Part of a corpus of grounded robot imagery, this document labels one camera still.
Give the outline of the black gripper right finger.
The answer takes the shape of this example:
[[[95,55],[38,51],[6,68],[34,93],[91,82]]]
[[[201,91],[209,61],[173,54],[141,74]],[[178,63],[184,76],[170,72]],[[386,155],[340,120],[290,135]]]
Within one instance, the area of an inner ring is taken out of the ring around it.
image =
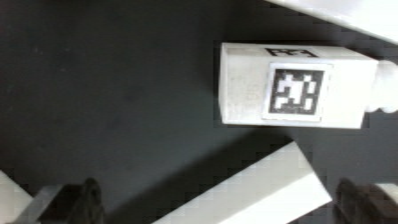
[[[398,184],[358,185],[349,178],[340,180],[337,224],[398,224]]]

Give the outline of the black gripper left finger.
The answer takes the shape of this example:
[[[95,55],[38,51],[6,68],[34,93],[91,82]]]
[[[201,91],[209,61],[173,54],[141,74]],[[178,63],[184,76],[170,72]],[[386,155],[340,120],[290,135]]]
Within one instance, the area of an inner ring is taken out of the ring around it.
[[[98,181],[45,186],[15,220],[15,224],[106,224]]]

